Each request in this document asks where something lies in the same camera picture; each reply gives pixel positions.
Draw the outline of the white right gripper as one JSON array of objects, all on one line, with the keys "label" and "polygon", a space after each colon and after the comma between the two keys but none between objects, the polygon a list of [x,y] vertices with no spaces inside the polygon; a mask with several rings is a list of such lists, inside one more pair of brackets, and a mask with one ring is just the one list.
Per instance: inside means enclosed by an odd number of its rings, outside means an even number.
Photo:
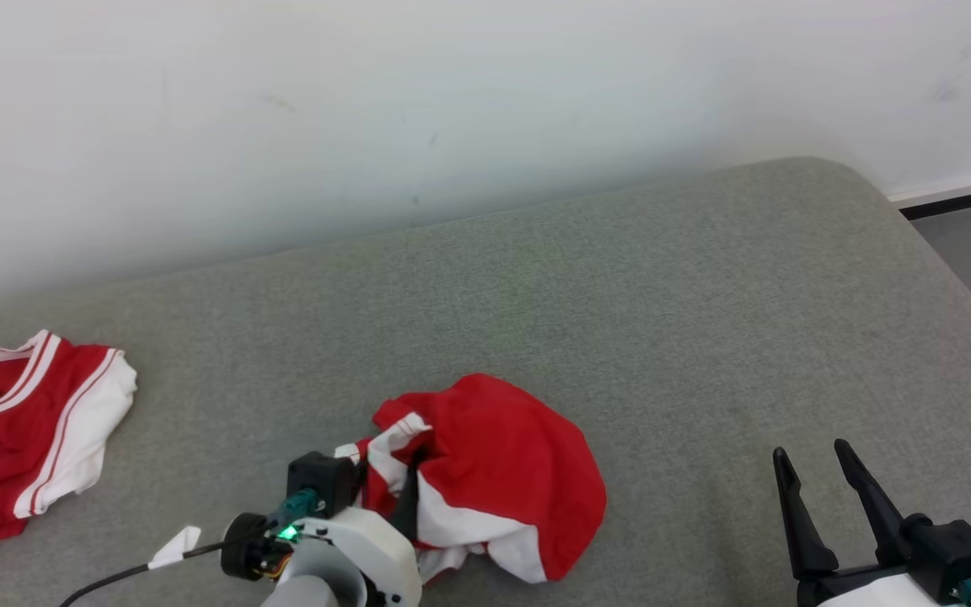
[{"label": "white right gripper", "polygon": [[[834,450],[856,492],[876,541],[880,565],[902,565],[910,548],[900,534],[903,516],[850,443]],[[783,529],[798,606],[971,606],[971,560],[910,560],[837,570],[837,556],[822,541],[802,500],[802,482],[783,447],[772,452]]]}]

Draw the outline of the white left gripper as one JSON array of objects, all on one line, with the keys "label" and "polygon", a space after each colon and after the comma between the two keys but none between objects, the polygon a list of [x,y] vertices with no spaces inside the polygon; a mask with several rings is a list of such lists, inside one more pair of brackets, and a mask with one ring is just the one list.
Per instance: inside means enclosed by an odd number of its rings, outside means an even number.
[{"label": "white left gripper", "polygon": [[294,546],[296,606],[419,606],[423,583],[411,542],[419,542],[419,469],[412,454],[390,523],[363,508],[304,518]]}]

